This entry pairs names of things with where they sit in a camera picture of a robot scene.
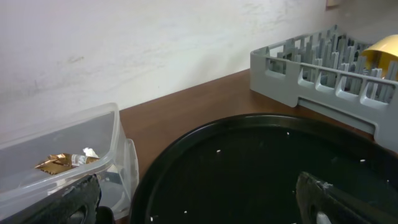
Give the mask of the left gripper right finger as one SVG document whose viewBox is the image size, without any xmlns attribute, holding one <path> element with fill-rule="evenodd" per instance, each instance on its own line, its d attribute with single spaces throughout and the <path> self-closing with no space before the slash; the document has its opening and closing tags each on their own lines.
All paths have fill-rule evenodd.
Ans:
<svg viewBox="0 0 398 224">
<path fill-rule="evenodd" d="M 298 176 L 296 200 L 302 223 L 397 223 L 397 215 L 373 207 L 308 172 Z"/>
</svg>

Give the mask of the brown snack wrapper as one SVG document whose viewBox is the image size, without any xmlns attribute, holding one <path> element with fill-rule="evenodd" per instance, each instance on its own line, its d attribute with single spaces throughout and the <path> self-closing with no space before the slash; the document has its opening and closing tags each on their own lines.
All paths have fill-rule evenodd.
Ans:
<svg viewBox="0 0 398 224">
<path fill-rule="evenodd" d="M 46 160 L 40 162 L 34 168 L 50 175 L 57 175 L 98 160 L 99 158 L 97 157 L 79 154 L 51 154 Z"/>
</svg>

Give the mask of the white napkin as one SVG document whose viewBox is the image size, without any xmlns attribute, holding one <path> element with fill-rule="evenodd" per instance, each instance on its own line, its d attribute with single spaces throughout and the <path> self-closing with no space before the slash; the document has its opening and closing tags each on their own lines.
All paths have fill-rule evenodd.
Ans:
<svg viewBox="0 0 398 224">
<path fill-rule="evenodd" d="M 87 157 L 94 157 L 94 158 L 99 159 L 99 156 L 95 153 L 95 151 L 92 148 L 86 147 L 83 149 L 83 152 L 84 152 L 85 156 L 87 156 Z"/>
</svg>

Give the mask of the yellow bowl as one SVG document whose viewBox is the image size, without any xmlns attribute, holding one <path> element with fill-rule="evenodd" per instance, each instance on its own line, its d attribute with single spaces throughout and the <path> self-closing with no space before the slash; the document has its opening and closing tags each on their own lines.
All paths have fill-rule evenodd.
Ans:
<svg viewBox="0 0 398 224">
<path fill-rule="evenodd" d="M 397 34 L 376 42 L 362 51 L 360 56 L 366 57 L 365 67 L 367 69 L 381 68 L 383 79 L 397 80 L 397 73 L 391 78 L 387 77 L 390 63 L 397 61 Z"/>
</svg>

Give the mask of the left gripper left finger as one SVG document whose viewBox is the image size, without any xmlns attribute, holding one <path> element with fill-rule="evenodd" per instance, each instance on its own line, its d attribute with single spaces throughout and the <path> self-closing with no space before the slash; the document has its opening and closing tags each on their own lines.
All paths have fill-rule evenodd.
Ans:
<svg viewBox="0 0 398 224">
<path fill-rule="evenodd" d="M 112 210 L 100 201 L 97 176 L 86 175 L 28 207 L 22 223 L 114 223 Z"/>
</svg>

